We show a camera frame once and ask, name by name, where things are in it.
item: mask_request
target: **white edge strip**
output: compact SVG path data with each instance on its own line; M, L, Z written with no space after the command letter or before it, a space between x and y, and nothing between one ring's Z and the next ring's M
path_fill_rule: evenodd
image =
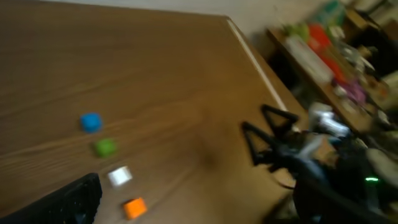
M256 70L258 71L258 73L260 74L262 80L266 83L269 91L271 92L272 96L274 97L274 99L276 100L279 109L287 111L287 108L284 104L284 102L282 101L282 99L280 98L280 96L278 95L278 93L275 91L275 88L272 86L271 82L269 81L267 75L265 74L265 72L262 70L261 66L259 65L258 61L256 60L256 58L254 57L253 53L251 52L250 48L248 47L248 45L246 44L246 42L244 41L242 35L238 32L238 30L236 29L235 24L228 19L228 24L229 27L231 28L231 30L235 33L236 37L238 38L239 42L241 43L244 51L246 52L246 54L249 56L251 62L253 63L254 67L256 68ZM300 131L298 127L293 126L293 131Z

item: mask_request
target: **black object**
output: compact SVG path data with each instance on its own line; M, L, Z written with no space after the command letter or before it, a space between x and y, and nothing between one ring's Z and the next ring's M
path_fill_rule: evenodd
M101 197L98 174L87 174L0 219L0 224L91 224Z
M275 137L266 134L254 125L244 122L242 130L254 165L272 164L270 172L284 167L296 178L293 198L297 213L305 223L390 223L390 221L345 198L333 189L329 183L325 168L313 159L291 149L283 140L283 134L288 134L297 116L291 113L262 106L262 110L277 112L287 121L281 126L275 126L267 118L271 129L276 131ZM268 149L256 149L251 138L256 135L269 145Z

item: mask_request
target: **green led indicator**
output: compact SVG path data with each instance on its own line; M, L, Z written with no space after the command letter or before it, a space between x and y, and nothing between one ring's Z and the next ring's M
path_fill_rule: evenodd
M373 181L373 182L379 181L379 179L378 179L378 178L375 178L375 177L367 177L367 178L365 178L365 180L366 180L366 181Z

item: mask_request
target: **green cube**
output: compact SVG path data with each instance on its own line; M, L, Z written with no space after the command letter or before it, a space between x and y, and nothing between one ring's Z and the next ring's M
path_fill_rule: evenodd
M112 139L102 139L95 143L95 151L98 156L105 158L116 151L116 145Z

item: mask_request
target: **wooden table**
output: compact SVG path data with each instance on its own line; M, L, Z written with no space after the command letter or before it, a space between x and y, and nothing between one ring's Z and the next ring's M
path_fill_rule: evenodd
M277 103L227 17L1 1L0 34L1 215L89 172L103 188L95 223L127 223L121 204L136 197L149 209L138 223L259 223L287 193L252 166L239 130L269 131L259 107ZM85 134L92 111L104 128ZM91 148L102 138L118 145L107 159ZM134 178L113 189L106 174L121 166Z
M283 54L289 59L292 65L298 69L305 80L320 94L323 100L326 101L336 113L344 120L344 122L354 131L363 132L368 131L371 127L372 117L367 113L352 113L348 111L342 104L341 100L333 92L331 84L319 84L306 72L306 70L293 58L293 56L284 47L286 39L285 34L280 29L269 29L267 35L276 44Z

